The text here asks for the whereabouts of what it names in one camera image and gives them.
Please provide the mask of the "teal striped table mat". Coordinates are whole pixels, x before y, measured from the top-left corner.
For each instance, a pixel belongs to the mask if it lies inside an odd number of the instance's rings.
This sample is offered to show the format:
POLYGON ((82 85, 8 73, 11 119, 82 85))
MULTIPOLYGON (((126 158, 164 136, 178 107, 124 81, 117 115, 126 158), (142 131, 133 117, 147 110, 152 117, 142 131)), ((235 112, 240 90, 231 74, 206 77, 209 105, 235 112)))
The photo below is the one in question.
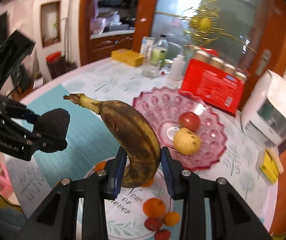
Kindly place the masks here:
MULTIPOLYGON (((34 159, 41 178, 53 189, 63 178, 71 180, 86 178, 94 173, 97 163, 114 158, 120 147, 101 119, 89 110, 63 99, 68 91, 61 85, 49 90, 28 107, 38 114, 54 108, 63 108, 70 113, 67 132, 67 148, 62 152, 37 151, 34 159)), ((183 211, 183 201, 173 201, 173 210, 183 211)))

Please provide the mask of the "dark green avocado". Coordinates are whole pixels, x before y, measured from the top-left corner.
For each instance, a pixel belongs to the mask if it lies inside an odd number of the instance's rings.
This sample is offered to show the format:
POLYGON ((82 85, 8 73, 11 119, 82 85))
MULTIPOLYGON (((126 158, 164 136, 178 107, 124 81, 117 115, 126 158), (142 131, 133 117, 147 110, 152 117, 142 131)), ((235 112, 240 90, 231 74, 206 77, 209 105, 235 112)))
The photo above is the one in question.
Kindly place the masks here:
POLYGON ((70 124, 68 111, 57 108, 39 116, 33 126, 33 132, 59 140, 65 140, 70 124))

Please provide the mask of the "red apple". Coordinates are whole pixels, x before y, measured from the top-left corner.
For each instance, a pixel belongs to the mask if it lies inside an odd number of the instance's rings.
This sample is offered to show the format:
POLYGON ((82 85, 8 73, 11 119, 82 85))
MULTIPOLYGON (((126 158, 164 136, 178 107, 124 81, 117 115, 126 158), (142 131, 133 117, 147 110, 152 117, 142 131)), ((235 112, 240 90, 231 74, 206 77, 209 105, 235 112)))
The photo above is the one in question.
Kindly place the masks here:
POLYGON ((200 118, 193 112, 185 112, 179 117, 178 124, 181 128, 187 128, 191 132, 195 132, 199 129, 200 118))

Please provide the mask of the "small white carton box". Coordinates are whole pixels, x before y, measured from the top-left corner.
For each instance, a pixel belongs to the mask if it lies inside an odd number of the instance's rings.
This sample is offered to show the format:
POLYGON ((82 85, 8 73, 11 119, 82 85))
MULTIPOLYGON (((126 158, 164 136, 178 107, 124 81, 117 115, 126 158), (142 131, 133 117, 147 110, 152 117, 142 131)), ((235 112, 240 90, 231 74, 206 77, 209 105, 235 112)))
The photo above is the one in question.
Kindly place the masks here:
POLYGON ((147 56, 148 50, 151 46, 153 46, 154 41, 155 41, 155 38, 149 37, 149 36, 144 36, 142 38, 142 41, 141 41, 140 54, 147 56))

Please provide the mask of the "glass door gold ornament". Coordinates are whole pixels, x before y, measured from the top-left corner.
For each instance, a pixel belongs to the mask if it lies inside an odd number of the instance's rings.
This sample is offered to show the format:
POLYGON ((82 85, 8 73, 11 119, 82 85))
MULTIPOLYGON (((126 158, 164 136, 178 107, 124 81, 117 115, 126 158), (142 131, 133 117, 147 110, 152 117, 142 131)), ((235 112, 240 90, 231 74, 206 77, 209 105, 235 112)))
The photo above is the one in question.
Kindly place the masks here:
POLYGON ((187 54, 194 46, 215 50, 249 72, 245 98, 265 70, 286 71, 285 0, 138 0, 135 28, 134 50, 160 35, 187 54))

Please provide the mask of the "orange tangerine plate top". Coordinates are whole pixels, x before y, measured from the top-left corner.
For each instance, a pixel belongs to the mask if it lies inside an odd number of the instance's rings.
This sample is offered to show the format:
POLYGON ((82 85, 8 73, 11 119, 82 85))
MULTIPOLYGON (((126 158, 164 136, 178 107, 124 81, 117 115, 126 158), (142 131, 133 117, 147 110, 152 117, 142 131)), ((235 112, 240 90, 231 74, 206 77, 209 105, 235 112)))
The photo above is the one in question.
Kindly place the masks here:
POLYGON ((105 165, 106 165, 106 161, 102 161, 102 162, 97 163, 97 164, 95 165, 94 171, 95 171, 95 172, 98 172, 98 171, 100 171, 100 170, 104 170, 105 165))

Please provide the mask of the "brown overripe banana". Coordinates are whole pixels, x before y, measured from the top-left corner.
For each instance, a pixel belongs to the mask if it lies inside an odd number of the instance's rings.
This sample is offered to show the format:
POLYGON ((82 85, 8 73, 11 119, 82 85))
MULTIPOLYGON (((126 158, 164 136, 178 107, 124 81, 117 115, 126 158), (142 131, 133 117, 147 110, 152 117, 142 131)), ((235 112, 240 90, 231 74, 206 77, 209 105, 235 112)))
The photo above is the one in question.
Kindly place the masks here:
POLYGON ((160 164, 161 148, 152 126, 140 112, 123 101, 99 101, 85 94, 69 94, 63 99, 100 115, 125 150, 129 165, 124 171, 122 187, 140 187, 154 177, 160 164))

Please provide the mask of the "yellow spotted pear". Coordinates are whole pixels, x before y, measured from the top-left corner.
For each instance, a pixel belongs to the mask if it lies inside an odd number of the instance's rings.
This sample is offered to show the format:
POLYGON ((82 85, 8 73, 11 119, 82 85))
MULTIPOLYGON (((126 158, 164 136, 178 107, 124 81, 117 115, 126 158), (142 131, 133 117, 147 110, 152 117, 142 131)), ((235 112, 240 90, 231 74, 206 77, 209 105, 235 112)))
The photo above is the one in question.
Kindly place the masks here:
POLYGON ((202 140, 187 128, 181 128, 174 136, 174 148, 183 155, 193 155, 200 150, 202 140))

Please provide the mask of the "red paper cup package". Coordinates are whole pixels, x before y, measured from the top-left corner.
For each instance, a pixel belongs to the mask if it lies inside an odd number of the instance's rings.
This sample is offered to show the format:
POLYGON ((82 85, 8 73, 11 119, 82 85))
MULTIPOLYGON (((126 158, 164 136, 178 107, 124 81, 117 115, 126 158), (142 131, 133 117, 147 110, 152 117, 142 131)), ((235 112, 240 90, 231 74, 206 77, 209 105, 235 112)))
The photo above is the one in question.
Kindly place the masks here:
POLYGON ((187 45, 192 53, 180 88, 184 95, 196 96, 221 111, 235 116, 248 72, 220 57, 212 49, 187 45))

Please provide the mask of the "orange tangerine plate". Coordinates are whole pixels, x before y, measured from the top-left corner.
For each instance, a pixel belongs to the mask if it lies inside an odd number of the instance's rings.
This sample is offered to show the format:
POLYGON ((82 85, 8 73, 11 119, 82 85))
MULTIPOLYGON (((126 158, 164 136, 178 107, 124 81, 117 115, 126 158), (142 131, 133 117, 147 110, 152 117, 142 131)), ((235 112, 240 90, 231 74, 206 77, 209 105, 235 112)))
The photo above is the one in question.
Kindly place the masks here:
POLYGON ((95 171, 95 172, 98 172, 98 171, 100 171, 100 170, 104 170, 105 165, 106 165, 106 161, 102 161, 102 162, 97 163, 97 164, 95 165, 94 171, 95 171))
POLYGON ((159 198, 150 198, 144 202, 142 211, 149 218, 161 218, 165 214, 166 205, 159 198))

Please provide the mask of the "white countertop appliance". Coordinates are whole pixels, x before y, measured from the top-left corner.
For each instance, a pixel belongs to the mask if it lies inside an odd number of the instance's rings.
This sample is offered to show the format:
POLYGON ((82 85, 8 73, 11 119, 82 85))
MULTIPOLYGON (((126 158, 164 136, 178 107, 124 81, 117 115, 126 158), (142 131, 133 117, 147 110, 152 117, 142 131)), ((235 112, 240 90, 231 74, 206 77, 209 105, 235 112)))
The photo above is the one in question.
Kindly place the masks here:
POLYGON ((286 119, 267 99, 270 75, 259 78, 241 111, 244 133, 259 145, 275 147, 286 140, 286 119))

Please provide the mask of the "yellow tissue pack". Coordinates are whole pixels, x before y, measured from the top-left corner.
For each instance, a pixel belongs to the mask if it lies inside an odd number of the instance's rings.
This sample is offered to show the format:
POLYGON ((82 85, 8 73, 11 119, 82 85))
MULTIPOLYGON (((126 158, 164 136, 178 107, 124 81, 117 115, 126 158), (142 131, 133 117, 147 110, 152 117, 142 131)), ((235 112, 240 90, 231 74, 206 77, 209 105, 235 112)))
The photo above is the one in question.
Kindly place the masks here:
POLYGON ((264 180, 270 185, 275 184, 279 175, 283 174, 284 167, 279 157, 277 147, 267 147, 259 152, 256 169, 264 180))

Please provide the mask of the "small orange tangerine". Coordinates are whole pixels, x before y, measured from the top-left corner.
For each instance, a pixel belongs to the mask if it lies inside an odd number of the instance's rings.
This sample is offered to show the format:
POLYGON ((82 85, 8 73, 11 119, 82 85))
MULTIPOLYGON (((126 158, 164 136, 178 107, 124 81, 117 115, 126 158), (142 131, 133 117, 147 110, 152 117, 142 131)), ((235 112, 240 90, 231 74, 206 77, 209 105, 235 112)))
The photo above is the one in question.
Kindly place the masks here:
POLYGON ((180 215, 175 211, 169 212, 163 217, 163 223, 166 226, 175 226, 176 224, 179 223, 179 221, 180 221, 180 215))

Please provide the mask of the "small red fruit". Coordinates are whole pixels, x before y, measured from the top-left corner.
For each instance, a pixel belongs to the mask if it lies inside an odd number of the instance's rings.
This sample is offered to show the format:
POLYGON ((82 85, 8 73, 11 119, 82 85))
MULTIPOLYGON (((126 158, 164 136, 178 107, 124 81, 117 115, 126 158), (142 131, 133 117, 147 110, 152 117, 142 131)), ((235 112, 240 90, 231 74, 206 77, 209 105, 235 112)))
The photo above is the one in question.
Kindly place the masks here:
POLYGON ((155 240, 169 240, 170 238, 171 238, 171 233, 166 229, 156 231, 154 234, 155 240))
POLYGON ((162 224, 163 222, 159 218, 147 218, 144 222, 144 227, 150 231, 159 231, 162 224))

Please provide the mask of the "yellow flat box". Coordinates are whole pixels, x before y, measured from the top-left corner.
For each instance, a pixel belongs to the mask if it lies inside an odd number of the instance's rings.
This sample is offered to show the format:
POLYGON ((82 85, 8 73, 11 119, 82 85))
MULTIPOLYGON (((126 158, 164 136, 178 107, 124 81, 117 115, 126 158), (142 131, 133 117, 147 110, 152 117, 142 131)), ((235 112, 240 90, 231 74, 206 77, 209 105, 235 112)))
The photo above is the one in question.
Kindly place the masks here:
POLYGON ((111 59, 131 67, 138 67, 143 64, 144 56, 136 51, 122 48, 112 51, 111 59))

